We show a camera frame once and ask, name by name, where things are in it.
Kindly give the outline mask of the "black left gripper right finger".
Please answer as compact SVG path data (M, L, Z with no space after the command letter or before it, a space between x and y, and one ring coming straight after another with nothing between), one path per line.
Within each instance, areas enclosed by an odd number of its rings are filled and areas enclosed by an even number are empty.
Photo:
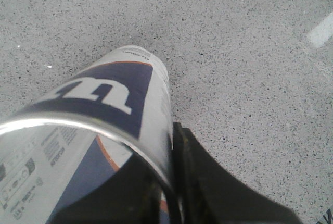
M232 176L179 122L172 154L183 223L301 223L291 209Z

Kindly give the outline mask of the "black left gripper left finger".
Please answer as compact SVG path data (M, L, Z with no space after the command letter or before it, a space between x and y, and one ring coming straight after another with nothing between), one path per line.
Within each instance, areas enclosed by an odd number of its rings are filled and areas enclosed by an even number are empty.
M116 167L93 144L47 223L170 223L170 216L158 180L136 155Z

